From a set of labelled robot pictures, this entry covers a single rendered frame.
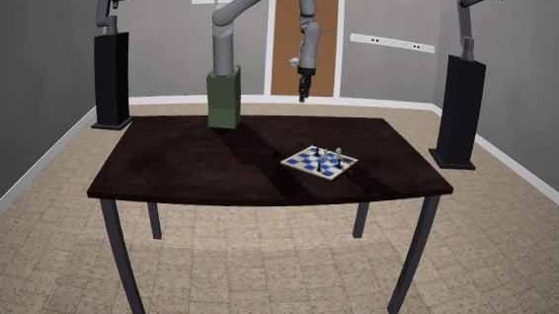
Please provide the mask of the blue and white chessboard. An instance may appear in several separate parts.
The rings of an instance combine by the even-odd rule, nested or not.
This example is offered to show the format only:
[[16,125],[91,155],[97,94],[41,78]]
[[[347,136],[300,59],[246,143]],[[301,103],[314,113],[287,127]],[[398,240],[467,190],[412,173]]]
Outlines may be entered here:
[[[336,158],[337,153],[328,151],[328,159],[323,159],[324,149],[319,148],[319,156],[315,156],[316,153],[315,146],[310,146],[282,161],[281,164],[289,166],[291,168],[327,179],[332,181],[344,171],[353,166],[358,160],[341,155],[341,168],[337,168],[338,160]],[[321,171],[316,171],[318,163],[321,163]]]

